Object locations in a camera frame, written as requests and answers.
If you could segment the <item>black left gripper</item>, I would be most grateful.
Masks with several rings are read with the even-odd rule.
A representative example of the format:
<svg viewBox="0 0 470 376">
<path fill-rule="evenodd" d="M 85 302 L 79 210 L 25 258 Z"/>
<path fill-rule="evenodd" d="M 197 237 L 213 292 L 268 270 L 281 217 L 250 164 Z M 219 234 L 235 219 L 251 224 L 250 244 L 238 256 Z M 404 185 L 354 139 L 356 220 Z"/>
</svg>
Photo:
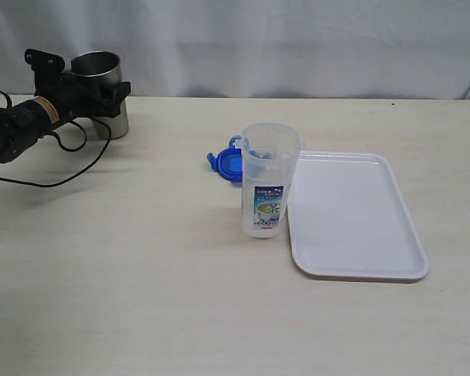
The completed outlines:
<svg viewBox="0 0 470 376">
<path fill-rule="evenodd" d="M 53 125 L 76 118 L 115 118 L 131 92 L 129 81 L 103 84 L 69 72 L 63 57 L 49 52 L 27 49 L 24 59 L 34 72 L 34 100 L 46 108 Z"/>
</svg>

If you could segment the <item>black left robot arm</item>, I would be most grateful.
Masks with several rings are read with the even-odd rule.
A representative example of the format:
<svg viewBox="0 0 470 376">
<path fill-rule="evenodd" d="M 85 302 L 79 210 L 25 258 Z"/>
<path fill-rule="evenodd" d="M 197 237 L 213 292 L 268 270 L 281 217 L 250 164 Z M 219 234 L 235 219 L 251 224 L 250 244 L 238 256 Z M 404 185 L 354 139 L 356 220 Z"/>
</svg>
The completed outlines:
<svg viewBox="0 0 470 376">
<path fill-rule="evenodd" d="M 120 57 L 88 52 L 65 68 L 62 56 L 36 49 L 24 53 L 34 72 L 34 97 L 0 108 L 0 164 L 15 160 L 43 136 L 78 118 L 123 118 L 131 83 L 121 77 Z"/>
</svg>

